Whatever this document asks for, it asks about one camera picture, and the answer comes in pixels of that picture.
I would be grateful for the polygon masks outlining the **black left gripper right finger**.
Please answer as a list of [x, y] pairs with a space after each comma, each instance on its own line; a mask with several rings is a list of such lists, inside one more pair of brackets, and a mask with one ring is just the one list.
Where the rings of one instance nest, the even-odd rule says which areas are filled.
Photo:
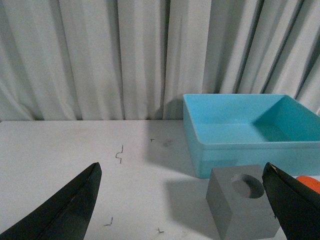
[[262, 184], [288, 240], [320, 238], [320, 194], [267, 162]]

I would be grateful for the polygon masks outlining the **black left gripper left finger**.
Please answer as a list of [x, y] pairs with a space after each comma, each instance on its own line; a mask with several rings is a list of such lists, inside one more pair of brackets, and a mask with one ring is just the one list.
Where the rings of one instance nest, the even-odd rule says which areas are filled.
[[101, 183], [95, 162], [26, 217], [0, 234], [2, 240], [83, 240]]

